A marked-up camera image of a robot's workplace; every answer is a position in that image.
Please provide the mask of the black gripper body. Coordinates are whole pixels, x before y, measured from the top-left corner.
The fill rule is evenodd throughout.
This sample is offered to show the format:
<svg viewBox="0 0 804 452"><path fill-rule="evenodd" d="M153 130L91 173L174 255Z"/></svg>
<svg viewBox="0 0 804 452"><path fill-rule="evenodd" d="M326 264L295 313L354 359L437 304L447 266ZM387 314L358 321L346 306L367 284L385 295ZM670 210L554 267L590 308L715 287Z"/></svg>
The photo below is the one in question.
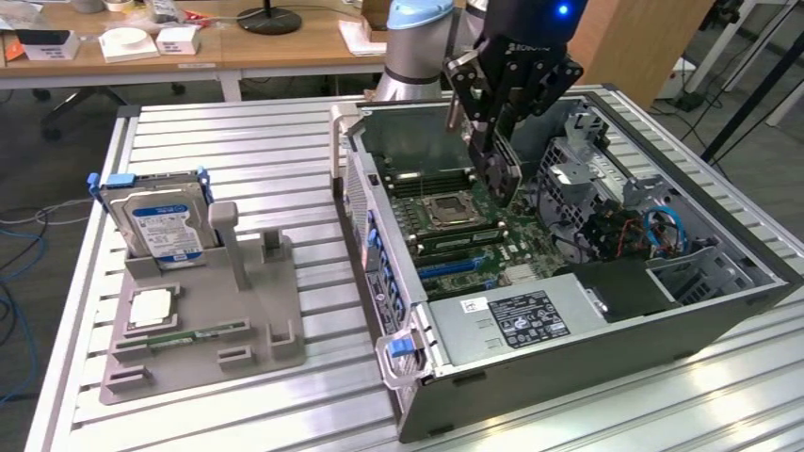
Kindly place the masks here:
<svg viewBox="0 0 804 452"><path fill-rule="evenodd" d="M474 49L482 66L501 66L505 55L566 49L586 0L489 0Z"/></svg>

